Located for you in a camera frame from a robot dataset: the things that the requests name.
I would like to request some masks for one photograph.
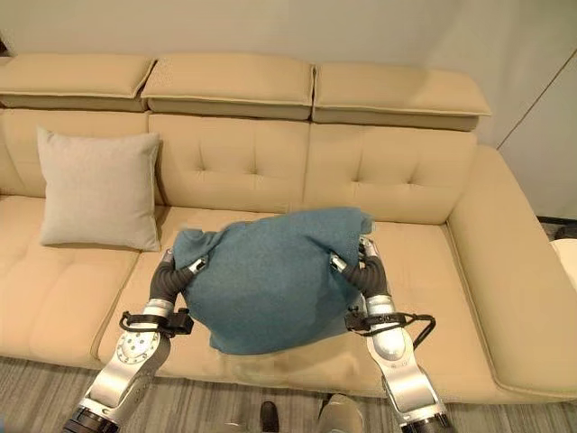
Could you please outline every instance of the teal fabric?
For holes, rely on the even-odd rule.
[[[190,315],[210,329],[212,347],[234,355],[341,334],[358,291],[331,269],[330,253],[356,264],[359,236],[371,226],[361,210],[339,207],[234,223],[218,233],[182,231],[173,246],[177,268],[209,257],[185,292]]]

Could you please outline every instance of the floor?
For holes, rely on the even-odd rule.
[[[552,238],[556,225],[544,225]],[[0,357],[0,419],[6,433],[61,432],[61,426],[96,372]],[[313,433],[324,395],[247,386],[156,378],[122,433],[216,432],[225,423],[259,431],[259,408],[279,408],[281,431]],[[400,432],[383,400],[356,399],[365,432]],[[577,432],[577,404],[448,405],[466,433]]]

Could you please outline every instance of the corner sofa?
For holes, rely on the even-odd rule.
[[[0,355],[101,368],[161,255],[40,245],[37,125],[158,132],[162,249],[185,226],[360,207],[399,310],[437,319],[417,359],[446,401],[577,397],[577,296],[508,167],[477,144],[489,109],[463,74],[241,53],[22,54],[0,66],[0,104]],[[208,338],[201,323],[175,338],[160,373],[383,395],[353,333],[252,356]]]

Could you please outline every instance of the light gray pillow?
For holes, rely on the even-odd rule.
[[[41,244],[96,243],[159,251],[154,219],[158,134],[67,137],[38,128],[46,179]]]

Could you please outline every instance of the white wall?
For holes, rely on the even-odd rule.
[[[576,0],[0,0],[14,52],[256,51],[460,70],[498,146],[577,48]],[[532,152],[534,143],[527,143]]]
[[[538,215],[577,219],[577,55],[500,150]]]

